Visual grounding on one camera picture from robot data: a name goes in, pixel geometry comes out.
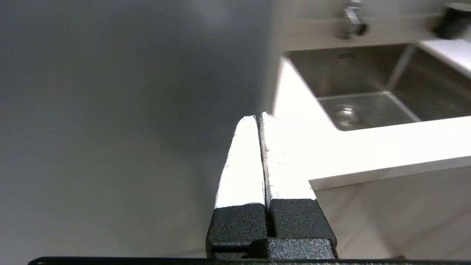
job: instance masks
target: white countertop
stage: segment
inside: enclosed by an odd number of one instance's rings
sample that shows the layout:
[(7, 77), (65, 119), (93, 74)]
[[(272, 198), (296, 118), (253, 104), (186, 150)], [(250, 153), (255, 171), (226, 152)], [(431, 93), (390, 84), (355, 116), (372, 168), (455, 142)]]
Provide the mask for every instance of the white countertop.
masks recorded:
[[(469, 46), (467, 58), (464, 48), (451, 58), (440, 49), (441, 41), (421, 46), (471, 73), (471, 43), (462, 43)], [(317, 190), (471, 165), (471, 116), (339, 131), (286, 58), (273, 116), (272, 132), (283, 139), (275, 148), (289, 154)]]

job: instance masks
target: textured black plastic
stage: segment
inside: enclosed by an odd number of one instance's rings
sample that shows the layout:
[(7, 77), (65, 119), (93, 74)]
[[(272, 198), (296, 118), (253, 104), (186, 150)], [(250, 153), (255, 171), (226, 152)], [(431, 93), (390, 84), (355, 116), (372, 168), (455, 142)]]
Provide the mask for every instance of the textured black plastic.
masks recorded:
[(190, 258), (116, 258), (43, 257), (29, 265), (471, 265), (469, 261), (435, 260), (269, 260), (269, 259), (190, 259)]
[(249, 257), (291, 260), (335, 259), (337, 253), (332, 242), (326, 238), (266, 238), (252, 243)]
[(317, 200), (272, 199), (268, 210), (268, 233), (279, 238), (337, 238)]
[(206, 255), (216, 257), (215, 252), (246, 253), (252, 242), (266, 237), (265, 205), (253, 203), (217, 208), (213, 211), (206, 237)]

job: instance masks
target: stainless steel sink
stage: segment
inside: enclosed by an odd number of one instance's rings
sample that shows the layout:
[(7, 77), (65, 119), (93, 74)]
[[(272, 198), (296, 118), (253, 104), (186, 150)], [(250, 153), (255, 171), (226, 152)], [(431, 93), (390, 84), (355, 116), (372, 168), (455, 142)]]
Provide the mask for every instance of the stainless steel sink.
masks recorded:
[(287, 56), (342, 131), (471, 115), (471, 79), (413, 45)]

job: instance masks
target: black object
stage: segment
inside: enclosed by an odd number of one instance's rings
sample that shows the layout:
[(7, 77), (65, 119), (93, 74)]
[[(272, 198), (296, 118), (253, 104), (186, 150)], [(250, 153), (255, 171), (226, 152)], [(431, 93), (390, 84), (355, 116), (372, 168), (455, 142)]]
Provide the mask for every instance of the black object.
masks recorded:
[(265, 205), (260, 203), (214, 209), (206, 237), (206, 255), (241, 258), (252, 242), (267, 237)]
[(317, 200), (272, 199), (268, 229), (272, 237), (326, 238), (337, 246), (337, 238)]
[(437, 260), (271, 260), (116, 257), (42, 257), (29, 265), (471, 265), (465, 261)]
[(437, 37), (453, 40), (459, 37), (471, 22), (471, 4), (452, 2), (447, 4), (447, 10), (434, 29)]
[(333, 243), (325, 238), (265, 238), (250, 246), (250, 257), (268, 259), (335, 259)]

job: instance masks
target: sink basin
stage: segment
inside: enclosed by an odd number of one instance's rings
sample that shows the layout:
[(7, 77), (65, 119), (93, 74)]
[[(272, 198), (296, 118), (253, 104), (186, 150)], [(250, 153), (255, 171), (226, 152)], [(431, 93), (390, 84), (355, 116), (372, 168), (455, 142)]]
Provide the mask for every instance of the sink basin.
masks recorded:
[(414, 45), (287, 56), (342, 131), (471, 115), (471, 79)]

